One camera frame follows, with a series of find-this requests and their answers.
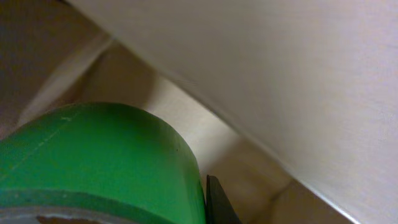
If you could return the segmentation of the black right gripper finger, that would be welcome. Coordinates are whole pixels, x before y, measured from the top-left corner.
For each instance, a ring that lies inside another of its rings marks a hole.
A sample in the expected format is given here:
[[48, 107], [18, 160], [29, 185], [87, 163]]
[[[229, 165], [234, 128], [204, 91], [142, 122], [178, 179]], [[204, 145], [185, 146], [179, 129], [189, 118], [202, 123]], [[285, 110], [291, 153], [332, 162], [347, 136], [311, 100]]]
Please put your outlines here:
[[218, 178], [213, 175], [206, 177], [205, 212], [207, 224], [242, 224]]

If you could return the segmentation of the green tape roll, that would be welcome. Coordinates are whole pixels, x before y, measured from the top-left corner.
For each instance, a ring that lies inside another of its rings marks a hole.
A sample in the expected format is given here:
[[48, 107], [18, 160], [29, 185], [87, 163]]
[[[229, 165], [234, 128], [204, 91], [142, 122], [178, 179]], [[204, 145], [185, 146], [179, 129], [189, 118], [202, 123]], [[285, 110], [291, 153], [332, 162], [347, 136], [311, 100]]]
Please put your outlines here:
[[1, 141], [1, 208], [82, 208], [137, 223], [205, 223], [197, 160], [173, 127], [116, 103], [71, 105]]

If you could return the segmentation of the brown cardboard box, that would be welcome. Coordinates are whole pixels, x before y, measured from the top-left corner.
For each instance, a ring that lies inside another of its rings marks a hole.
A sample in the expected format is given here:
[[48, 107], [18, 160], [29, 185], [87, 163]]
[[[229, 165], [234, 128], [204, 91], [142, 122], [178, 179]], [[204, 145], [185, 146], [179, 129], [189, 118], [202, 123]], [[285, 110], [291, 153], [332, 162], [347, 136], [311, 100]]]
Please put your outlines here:
[[396, 1], [2, 1], [1, 141], [90, 103], [173, 127], [242, 223], [397, 222]]

